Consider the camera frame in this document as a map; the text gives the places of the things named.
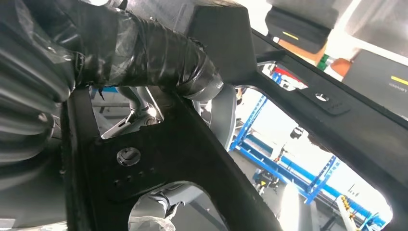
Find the gray plastic part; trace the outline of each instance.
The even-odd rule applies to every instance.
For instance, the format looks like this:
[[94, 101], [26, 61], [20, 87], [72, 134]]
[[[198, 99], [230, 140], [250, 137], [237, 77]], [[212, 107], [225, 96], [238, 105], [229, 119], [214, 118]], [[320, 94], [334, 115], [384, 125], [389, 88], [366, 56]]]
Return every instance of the gray plastic part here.
[[210, 129], [225, 149], [228, 149], [235, 130], [236, 107], [235, 88], [232, 85], [224, 85], [222, 91], [212, 100]]

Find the bolt hole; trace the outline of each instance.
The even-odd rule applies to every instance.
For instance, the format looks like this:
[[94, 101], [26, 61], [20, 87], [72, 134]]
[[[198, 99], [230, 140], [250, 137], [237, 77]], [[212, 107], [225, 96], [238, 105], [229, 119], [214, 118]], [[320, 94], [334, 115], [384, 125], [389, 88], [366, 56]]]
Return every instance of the bolt hole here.
[[132, 166], [140, 161], [140, 151], [132, 147], [124, 148], [117, 153], [116, 159], [122, 166]]
[[329, 97], [327, 97], [327, 95], [325, 95], [323, 93], [316, 93], [315, 96], [320, 101], [323, 101], [323, 102], [329, 101]]

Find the small hole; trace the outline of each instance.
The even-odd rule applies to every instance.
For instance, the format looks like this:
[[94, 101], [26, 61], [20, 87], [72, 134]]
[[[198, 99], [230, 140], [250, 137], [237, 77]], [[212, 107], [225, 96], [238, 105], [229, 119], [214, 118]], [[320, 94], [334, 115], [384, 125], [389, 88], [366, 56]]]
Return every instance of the small hole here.
[[329, 101], [329, 98], [328, 98], [325, 94], [316, 93], [315, 96], [316, 96], [316, 98], [317, 98], [318, 100], [320, 100], [320, 101], [323, 101], [323, 102]]

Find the taped pipe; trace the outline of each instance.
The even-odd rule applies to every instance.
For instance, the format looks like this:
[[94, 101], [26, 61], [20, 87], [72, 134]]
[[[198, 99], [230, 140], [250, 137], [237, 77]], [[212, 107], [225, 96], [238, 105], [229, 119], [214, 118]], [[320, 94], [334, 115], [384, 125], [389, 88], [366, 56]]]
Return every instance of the taped pipe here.
[[3, 1], [0, 65], [0, 132], [18, 138], [0, 139], [5, 162], [43, 149], [52, 129], [38, 116], [55, 113], [75, 84], [158, 85], [197, 101], [214, 98], [223, 87], [199, 42], [125, 11], [79, 1]]

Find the black panel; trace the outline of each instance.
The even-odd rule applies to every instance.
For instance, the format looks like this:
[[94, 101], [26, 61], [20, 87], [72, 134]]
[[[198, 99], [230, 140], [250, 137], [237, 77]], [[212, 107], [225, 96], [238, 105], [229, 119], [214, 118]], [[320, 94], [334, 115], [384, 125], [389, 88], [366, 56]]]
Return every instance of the black panel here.
[[390, 111], [408, 118], [408, 67], [362, 50], [343, 83]]
[[272, 7], [265, 22], [270, 35], [279, 37], [310, 53], [317, 53], [323, 48], [331, 31], [327, 27], [277, 7]]

